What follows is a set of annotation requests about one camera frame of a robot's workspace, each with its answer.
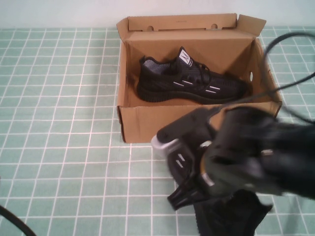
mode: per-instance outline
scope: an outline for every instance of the white stripe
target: white stripe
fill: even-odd
[[[214,92],[214,91],[210,91],[210,90],[206,90],[207,92],[213,92],[213,93],[216,93],[216,92]]]
[[[220,90],[220,88],[217,88],[217,87],[213,87],[213,86],[209,86],[210,88],[212,88],[212,89],[218,89],[218,90]]]
[[[185,80],[182,80],[183,82],[185,82],[185,83],[187,83],[187,84],[193,84],[193,83],[191,83],[191,82],[188,82],[188,81],[185,81]]]
[[[179,158],[181,158],[182,161],[185,161],[185,159],[183,158],[183,156],[179,153],[178,154]]]
[[[181,168],[183,168],[183,165],[181,164],[181,162],[179,160],[176,160],[176,162]]]
[[[176,82],[174,82],[175,84],[177,84],[177,85],[180,85],[180,86],[184,86],[184,85],[181,85],[181,84],[179,84],[179,83],[176,83]]]

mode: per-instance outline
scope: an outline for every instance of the shoe box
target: shoe box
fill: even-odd
[[[228,73],[247,82],[251,95],[265,91],[260,75],[263,49],[257,38],[265,23],[262,19],[237,14],[127,17],[118,22],[122,44],[117,113],[123,141],[150,142],[159,129],[192,110],[200,106],[217,106],[186,99],[141,100],[136,85],[140,74],[139,61],[144,56],[161,62],[169,61],[183,46],[195,61],[207,65],[211,71]],[[266,69],[269,71],[268,84],[275,88],[270,69]],[[277,102],[266,96],[246,105],[276,116],[282,101],[278,93],[275,97]],[[223,113],[224,110],[211,118],[215,128],[219,128]]]

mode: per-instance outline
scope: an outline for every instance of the cutting mat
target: cutting mat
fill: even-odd
[[[304,27],[266,27],[260,40]],[[0,204],[38,236],[196,236],[193,209],[174,212],[166,163],[149,144],[124,144],[116,115],[120,39],[116,29],[0,30]],[[270,55],[278,84],[315,70],[315,42],[286,40]],[[315,117],[315,82],[282,92]],[[280,112],[283,120],[296,122]],[[260,236],[315,235],[315,203],[274,203]],[[1,236],[21,236],[2,219]]]

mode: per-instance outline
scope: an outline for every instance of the black cable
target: black cable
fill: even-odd
[[[259,94],[256,94],[256,95],[253,95],[253,96],[250,96],[250,97],[242,98],[242,99],[239,99],[239,100],[236,100],[236,101],[233,101],[233,102],[225,103],[225,104],[219,106],[218,109],[214,109],[212,115],[217,114],[220,110],[222,110],[223,108],[225,108],[227,106],[230,106],[232,104],[247,103],[247,102],[253,101],[254,99],[257,99],[257,98],[260,98],[260,97],[264,97],[264,96],[269,96],[272,99],[273,102],[277,102],[276,97],[275,97],[275,93],[277,91],[280,91],[282,89],[287,89],[289,87],[298,85],[298,84],[300,84],[302,82],[305,82],[305,81],[310,80],[311,78],[315,77],[315,72],[313,72],[312,74],[306,76],[305,78],[302,78],[302,79],[300,79],[300,80],[298,80],[296,82],[293,82],[293,83],[290,83],[290,84],[287,84],[287,85],[284,85],[284,86],[281,86],[281,87],[277,87],[275,89],[271,89],[269,84],[268,84],[267,73],[266,73],[266,70],[267,70],[267,55],[281,41],[283,41],[285,39],[288,39],[288,38],[291,38],[291,37],[296,37],[296,36],[310,37],[310,38],[313,38],[315,40],[315,35],[311,34],[311,33],[307,33],[307,32],[290,32],[290,33],[286,33],[286,34],[281,35],[278,38],[274,39],[267,46],[267,48],[265,50],[265,53],[264,53],[264,56],[262,58],[261,69],[260,69],[260,71],[261,71],[261,80],[262,80],[262,82],[263,82],[263,84],[264,84],[264,86],[266,88],[265,92],[262,92],[262,93],[259,93]],[[293,110],[289,109],[285,105],[282,105],[282,108],[286,112],[288,112],[291,115],[293,115],[293,116],[303,120],[306,123],[315,124],[314,121],[312,121],[310,119],[307,119],[307,118],[304,118],[303,116],[297,114],[296,112],[294,112]]]
[[[26,236],[36,236],[36,234],[24,224],[23,221],[2,206],[0,206],[0,215],[18,227]]]

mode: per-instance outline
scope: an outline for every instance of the black sneaker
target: black sneaker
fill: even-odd
[[[140,64],[137,92],[148,102],[184,98],[201,104],[220,104],[239,99],[248,91],[244,81],[210,71],[194,61],[183,47],[167,63],[143,57]]]

